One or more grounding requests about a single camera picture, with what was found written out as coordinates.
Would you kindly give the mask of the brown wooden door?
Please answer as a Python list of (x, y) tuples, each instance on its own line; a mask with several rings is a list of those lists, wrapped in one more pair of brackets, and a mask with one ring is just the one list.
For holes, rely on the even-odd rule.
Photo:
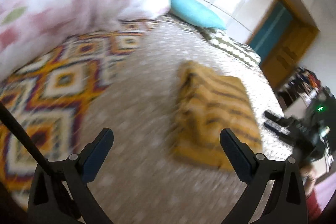
[(298, 19), (290, 22), (280, 40), (261, 64), (272, 89), (277, 90), (293, 74), (299, 61), (319, 34), (319, 29)]

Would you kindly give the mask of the yellow striped knit sweater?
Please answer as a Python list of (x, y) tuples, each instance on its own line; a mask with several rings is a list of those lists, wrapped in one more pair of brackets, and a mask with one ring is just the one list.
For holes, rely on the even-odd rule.
[(173, 155), (197, 165), (232, 170), (220, 134), (229, 128), (255, 153), (262, 152), (260, 129), (242, 81), (186, 61), (178, 69), (179, 85)]

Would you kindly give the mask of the beige quilted bed cover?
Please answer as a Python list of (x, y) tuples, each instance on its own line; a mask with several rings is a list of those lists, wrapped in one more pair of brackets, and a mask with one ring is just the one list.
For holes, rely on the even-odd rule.
[(104, 127), (114, 145), (94, 182), (94, 198), (114, 223), (220, 223), (245, 189), (233, 172), (175, 157), (178, 69), (187, 62), (241, 79), (258, 123), (262, 150), (272, 160), (291, 152), (263, 123), (282, 109), (258, 68), (217, 49), (194, 28), (164, 17), (112, 65), (109, 86), (90, 100), (76, 136), (81, 150)]

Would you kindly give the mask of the pink floral duvet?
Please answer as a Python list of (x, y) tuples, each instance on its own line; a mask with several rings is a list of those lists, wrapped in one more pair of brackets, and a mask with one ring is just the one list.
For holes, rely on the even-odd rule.
[(1, 0), (1, 79), (69, 36), (155, 19), (170, 0)]

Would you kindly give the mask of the colourful geometric bed sheet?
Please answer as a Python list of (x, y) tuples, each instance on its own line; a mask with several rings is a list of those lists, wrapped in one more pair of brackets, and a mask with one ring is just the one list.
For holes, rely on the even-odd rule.
[(117, 32), (71, 36), (5, 79), (1, 102), (47, 160), (64, 160), (77, 150), (90, 103), (158, 25), (157, 19), (122, 22)]

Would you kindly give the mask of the shoe rack with clutter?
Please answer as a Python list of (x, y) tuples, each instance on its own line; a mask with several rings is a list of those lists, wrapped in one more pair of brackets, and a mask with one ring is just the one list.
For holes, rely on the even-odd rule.
[(298, 99), (309, 105), (322, 90), (321, 81), (309, 69), (296, 67), (293, 74), (276, 91), (276, 97), (283, 109), (289, 108)]

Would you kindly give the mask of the teal cushion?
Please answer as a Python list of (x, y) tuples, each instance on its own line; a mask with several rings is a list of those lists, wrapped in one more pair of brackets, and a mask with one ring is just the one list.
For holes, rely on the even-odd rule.
[(197, 0), (170, 0), (170, 12), (195, 27), (224, 30), (225, 24), (214, 11)]

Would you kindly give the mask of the teal door curtain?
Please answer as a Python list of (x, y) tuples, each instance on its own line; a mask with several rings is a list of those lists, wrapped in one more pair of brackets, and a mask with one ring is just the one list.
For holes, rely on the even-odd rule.
[(249, 46), (260, 56), (260, 62), (263, 62), (276, 46), (292, 20), (293, 16), (289, 10), (282, 2), (277, 2), (264, 24), (249, 43)]

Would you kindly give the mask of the green patterned bolster pillow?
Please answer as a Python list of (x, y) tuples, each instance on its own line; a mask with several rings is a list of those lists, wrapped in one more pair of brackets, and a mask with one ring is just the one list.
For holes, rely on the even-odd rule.
[(199, 28), (199, 32), (213, 47), (220, 49), (248, 67), (258, 67), (261, 57), (248, 45), (232, 39), (225, 30), (217, 28)]

